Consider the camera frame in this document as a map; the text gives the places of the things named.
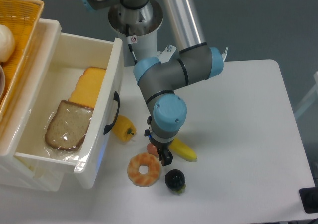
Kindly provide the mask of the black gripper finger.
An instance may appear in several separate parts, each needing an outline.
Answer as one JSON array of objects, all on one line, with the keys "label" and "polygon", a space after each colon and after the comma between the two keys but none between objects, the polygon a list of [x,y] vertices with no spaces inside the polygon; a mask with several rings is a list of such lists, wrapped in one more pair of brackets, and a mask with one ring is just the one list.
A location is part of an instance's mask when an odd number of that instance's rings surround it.
[{"label": "black gripper finger", "polygon": [[159,161],[162,166],[168,166],[172,163],[173,155],[167,147],[159,148]]}]

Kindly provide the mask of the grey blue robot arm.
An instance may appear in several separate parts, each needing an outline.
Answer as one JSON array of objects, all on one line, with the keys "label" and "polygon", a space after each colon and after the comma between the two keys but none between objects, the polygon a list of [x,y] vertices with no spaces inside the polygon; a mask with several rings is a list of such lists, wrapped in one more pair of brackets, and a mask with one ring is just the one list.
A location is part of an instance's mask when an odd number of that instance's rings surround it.
[{"label": "grey blue robot arm", "polygon": [[220,74],[226,54],[207,45],[193,0],[163,0],[176,40],[177,57],[156,54],[163,12],[155,0],[82,1],[92,10],[109,8],[109,23],[127,43],[136,83],[150,113],[145,136],[157,148],[162,165],[170,165],[173,156],[169,145],[187,114],[185,102],[174,92]]}]

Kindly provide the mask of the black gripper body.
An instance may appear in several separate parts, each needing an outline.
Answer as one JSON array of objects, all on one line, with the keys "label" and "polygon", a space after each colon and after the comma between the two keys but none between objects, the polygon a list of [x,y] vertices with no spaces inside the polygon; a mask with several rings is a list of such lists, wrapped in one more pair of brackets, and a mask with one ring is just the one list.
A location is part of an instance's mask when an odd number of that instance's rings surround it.
[{"label": "black gripper body", "polygon": [[148,137],[150,143],[152,143],[156,148],[158,153],[164,153],[166,150],[169,151],[168,147],[171,145],[171,138],[161,138],[157,136],[152,129],[152,117],[147,118],[148,128],[144,131],[144,136]]}]

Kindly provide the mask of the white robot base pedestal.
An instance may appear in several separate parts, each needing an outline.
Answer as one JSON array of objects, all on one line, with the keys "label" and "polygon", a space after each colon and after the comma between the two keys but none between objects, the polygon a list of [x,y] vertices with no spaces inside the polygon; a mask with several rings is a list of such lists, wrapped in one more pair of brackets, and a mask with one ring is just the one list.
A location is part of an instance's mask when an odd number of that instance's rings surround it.
[{"label": "white robot base pedestal", "polygon": [[123,41],[124,65],[134,66],[143,58],[157,57],[162,63],[176,55],[176,47],[167,45],[157,50],[157,31],[163,22],[163,11],[155,0],[139,9],[121,4],[109,9],[108,19],[117,37]]}]

